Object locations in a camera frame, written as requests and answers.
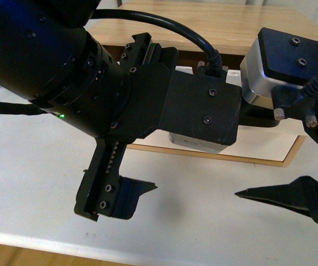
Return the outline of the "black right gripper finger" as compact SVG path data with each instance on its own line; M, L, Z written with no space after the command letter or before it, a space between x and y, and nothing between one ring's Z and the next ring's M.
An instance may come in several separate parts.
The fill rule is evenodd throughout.
M158 187L152 182L120 177L119 192L115 200L111 217L131 219L136 210L139 197L156 188Z

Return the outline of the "black rail gripper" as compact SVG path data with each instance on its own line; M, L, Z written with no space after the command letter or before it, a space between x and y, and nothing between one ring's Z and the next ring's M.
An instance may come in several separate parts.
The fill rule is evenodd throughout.
M148 33L133 36L120 66L129 76L125 102L115 108L109 132L97 138L96 148L76 195L74 212L98 220L111 217L119 192L120 164L127 145L158 129L178 60L175 48L162 48Z

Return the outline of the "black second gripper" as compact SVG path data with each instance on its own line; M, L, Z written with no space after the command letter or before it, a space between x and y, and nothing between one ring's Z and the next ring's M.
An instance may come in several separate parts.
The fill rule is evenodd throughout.
M301 120L306 133L318 144L318 77L299 90L285 86L273 88L272 101L286 117ZM285 185L247 188L235 195L286 208L318 224L318 182L310 176L299 177Z

